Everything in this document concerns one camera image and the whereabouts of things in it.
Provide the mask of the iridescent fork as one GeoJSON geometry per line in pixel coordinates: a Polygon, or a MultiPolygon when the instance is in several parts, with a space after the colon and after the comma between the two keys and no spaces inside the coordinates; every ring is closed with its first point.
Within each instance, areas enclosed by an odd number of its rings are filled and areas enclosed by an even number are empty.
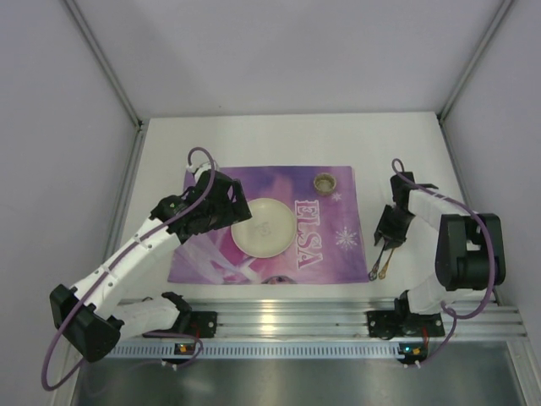
{"type": "Polygon", "coordinates": [[[381,248],[381,251],[380,251],[380,253],[378,255],[378,258],[375,261],[374,265],[372,266],[372,269],[369,272],[369,280],[371,282],[373,282],[378,276],[379,269],[380,269],[380,262],[381,262],[381,258],[382,258],[382,255],[384,254],[384,252],[385,252],[385,246],[383,246],[381,248]]]}

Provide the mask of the cream round plate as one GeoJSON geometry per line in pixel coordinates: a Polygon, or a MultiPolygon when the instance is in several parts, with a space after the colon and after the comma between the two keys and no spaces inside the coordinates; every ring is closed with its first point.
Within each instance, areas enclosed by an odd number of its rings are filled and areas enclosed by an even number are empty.
{"type": "Polygon", "coordinates": [[[252,217],[231,226],[232,240],[246,255],[267,259],[284,253],[295,239],[297,219],[279,200],[249,202],[252,217]]]}

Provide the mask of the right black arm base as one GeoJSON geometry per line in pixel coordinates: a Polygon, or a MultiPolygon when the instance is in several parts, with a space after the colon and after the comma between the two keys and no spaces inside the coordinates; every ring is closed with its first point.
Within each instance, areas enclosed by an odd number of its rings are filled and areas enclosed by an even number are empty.
{"type": "Polygon", "coordinates": [[[371,310],[366,313],[369,336],[383,340],[395,337],[444,337],[445,328],[440,314],[399,315],[395,310],[371,310]]]}

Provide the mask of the gold spoon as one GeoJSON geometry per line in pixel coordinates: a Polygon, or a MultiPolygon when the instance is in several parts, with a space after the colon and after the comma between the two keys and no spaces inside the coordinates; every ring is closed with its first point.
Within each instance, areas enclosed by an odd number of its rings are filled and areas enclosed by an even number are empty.
{"type": "Polygon", "coordinates": [[[386,278],[386,273],[388,272],[388,269],[389,269],[391,259],[392,259],[392,256],[393,256],[394,252],[395,252],[395,250],[391,249],[390,254],[389,254],[385,264],[381,267],[381,269],[380,269],[380,271],[378,273],[379,280],[384,280],[386,278]]]}

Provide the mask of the speckled ceramic cup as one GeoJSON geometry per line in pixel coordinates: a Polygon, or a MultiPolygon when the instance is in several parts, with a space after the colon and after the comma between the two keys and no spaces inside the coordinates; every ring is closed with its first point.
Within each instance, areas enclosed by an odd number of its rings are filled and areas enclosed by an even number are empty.
{"type": "Polygon", "coordinates": [[[330,173],[318,173],[313,181],[314,190],[318,195],[332,195],[336,189],[336,178],[330,173]]]}

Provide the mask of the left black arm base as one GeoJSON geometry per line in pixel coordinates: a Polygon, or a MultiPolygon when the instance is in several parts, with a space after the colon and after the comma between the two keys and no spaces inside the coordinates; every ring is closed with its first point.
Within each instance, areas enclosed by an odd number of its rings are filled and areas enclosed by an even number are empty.
{"type": "Polygon", "coordinates": [[[143,337],[181,337],[213,338],[217,329],[218,313],[215,311],[181,312],[172,327],[166,330],[146,332],[143,337]]]}

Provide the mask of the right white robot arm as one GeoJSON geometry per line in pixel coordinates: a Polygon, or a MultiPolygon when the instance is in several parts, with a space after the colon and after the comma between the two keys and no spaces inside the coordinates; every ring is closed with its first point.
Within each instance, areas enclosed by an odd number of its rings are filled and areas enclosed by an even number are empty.
{"type": "Polygon", "coordinates": [[[432,184],[416,184],[413,173],[398,172],[390,179],[394,204],[387,205],[374,232],[384,250],[401,247],[413,220],[437,232],[434,270],[400,301],[411,314],[444,312],[458,320],[480,314],[494,287],[505,280],[505,251],[500,218],[477,213],[439,193],[432,184]]]}

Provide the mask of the purple Elsa placemat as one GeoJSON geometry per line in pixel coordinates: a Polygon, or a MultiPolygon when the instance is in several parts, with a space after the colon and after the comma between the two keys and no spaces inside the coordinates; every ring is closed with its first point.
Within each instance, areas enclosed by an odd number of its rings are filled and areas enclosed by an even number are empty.
{"type": "Polygon", "coordinates": [[[179,284],[344,284],[366,283],[363,236],[352,167],[224,167],[240,180],[247,200],[271,198],[297,219],[295,239],[277,256],[257,259],[233,242],[230,228],[191,238],[176,249],[168,281],[179,284]],[[314,190],[314,177],[336,178],[332,195],[314,190]]]}

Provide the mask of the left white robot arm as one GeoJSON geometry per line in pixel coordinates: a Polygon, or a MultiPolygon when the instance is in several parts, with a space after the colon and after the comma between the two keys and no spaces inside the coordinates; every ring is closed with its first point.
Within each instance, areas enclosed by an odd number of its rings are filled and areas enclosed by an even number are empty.
{"type": "Polygon", "coordinates": [[[162,257],[191,237],[252,217],[239,180],[211,170],[196,178],[196,185],[182,195],[162,199],[136,234],[88,277],[52,290],[54,326],[87,362],[103,359],[118,342],[131,337],[194,331],[192,308],[179,294],[121,302],[162,257]]]}

